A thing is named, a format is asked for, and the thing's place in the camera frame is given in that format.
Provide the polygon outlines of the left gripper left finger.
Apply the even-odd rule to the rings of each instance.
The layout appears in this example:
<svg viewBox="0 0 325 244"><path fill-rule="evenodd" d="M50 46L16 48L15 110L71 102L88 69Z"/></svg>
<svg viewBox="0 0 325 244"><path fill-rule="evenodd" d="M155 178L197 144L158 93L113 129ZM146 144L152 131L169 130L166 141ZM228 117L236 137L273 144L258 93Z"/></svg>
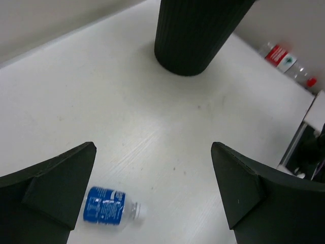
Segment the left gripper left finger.
<svg viewBox="0 0 325 244"><path fill-rule="evenodd" d="M96 155L93 142L1 177L1 243L67 243Z"/></svg>

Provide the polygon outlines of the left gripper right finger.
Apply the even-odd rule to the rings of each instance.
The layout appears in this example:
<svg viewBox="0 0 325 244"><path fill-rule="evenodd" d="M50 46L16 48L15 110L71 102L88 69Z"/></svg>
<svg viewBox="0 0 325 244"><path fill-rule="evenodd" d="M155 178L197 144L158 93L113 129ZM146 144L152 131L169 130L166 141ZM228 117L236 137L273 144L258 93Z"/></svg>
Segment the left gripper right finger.
<svg viewBox="0 0 325 244"><path fill-rule="evenodd" d="M211 146L228 226L237 243L324 243L324 184Z"/></svg>

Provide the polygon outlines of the black plastic bin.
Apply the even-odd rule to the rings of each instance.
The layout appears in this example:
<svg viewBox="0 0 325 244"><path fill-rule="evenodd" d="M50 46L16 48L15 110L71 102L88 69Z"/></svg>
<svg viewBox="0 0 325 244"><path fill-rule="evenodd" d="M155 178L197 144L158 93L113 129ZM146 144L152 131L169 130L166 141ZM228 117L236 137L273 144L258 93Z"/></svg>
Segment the black plastic bin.
<svg viewBox="0 0 325 244"><path fill-rule="evenodd" d="M161 1L154 55L180 76L202 73L253 6L252 0Z"/></svg>

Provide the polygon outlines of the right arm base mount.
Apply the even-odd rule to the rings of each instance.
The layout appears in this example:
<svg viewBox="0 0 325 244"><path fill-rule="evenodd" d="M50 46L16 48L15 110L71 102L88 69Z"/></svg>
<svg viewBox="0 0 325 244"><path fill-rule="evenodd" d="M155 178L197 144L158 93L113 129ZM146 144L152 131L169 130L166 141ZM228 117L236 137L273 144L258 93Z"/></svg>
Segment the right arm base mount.
<svg viewBox="0 0 325 244"><path fill-rule="evenodd" d="M324 91L313 100L277 170L324 183Z"/></svg>

